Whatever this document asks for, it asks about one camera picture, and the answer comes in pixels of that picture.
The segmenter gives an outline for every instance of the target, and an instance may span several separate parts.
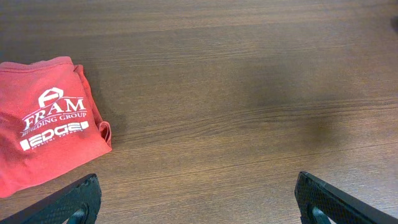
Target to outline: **brown wood tabletop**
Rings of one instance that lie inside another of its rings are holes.
[[[113,151],[0,198],[0,219],[96,173],[97,223],[300,223],[301,170],[398,218],[397,1],[1,9],[1,61],[84,65]]]

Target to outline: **white logo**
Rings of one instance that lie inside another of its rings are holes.
[[[40,109],[22,119],[25,123],[25,128],[21,131],[22,137],[47,124],[73,118],[84,118],[87,115],[87,109],[83,104],[83,97],[64,96],[63,90],[57,87],[45,90],[39,96],[38,100]],[[83,131],[87,127],[87,121],[64,124],[55,129],[48,129],[40,134],[36,134],[21,141],[20,144],[25,151],[52,141],[54,136],[62,137],[70,132]]]

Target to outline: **folded fabric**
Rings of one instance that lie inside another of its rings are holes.
[[[0,64],[0,197],[54,179],[111,151],[83,74],[70,57]]]

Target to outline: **folded red shirt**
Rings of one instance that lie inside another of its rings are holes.
[[[83,74],[70,57],[0,64],[0,197],[54,179],[111,151]]]

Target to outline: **black object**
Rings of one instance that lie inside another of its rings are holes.
[[[325,181],[300,172],[294,194],[303,224],[336,223],[395,224],[398,219],[344,193]]]
[[[96,174],[89,174],[26,209],[1,220],[6,223],[94,223],[101,206]]]

